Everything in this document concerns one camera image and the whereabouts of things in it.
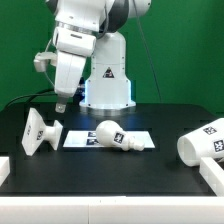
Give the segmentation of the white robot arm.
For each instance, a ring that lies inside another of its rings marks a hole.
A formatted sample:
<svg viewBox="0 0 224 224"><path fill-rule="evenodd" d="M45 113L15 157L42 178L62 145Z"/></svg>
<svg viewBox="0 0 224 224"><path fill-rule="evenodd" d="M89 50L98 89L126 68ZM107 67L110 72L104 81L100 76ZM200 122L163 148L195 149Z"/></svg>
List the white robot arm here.
<svg viewBox="0 0 224 224"><path fill-rule="evenodd" d="M151 0L45 0L55 15L53 45L57 64L54 91L56 111L65 111L86 64L91 75L85 83L84 110L120 111L135 105L125 74L126 41L118 32L130 18L144 15Z"/></svg>

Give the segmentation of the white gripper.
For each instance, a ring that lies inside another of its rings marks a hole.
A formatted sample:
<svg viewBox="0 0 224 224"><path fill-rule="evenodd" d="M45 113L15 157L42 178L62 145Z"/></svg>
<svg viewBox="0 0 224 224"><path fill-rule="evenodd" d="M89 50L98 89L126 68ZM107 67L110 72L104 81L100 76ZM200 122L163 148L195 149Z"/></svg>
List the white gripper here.
<svg viewBox="0 0 224 224"><path fill-rule="evenodd" d="M55 111L64 113L69 97L75 94L86 64L86 58L94 51L96 37L56 27L53 44L57 50L55 75L55 93L57 98Z"/></svg>

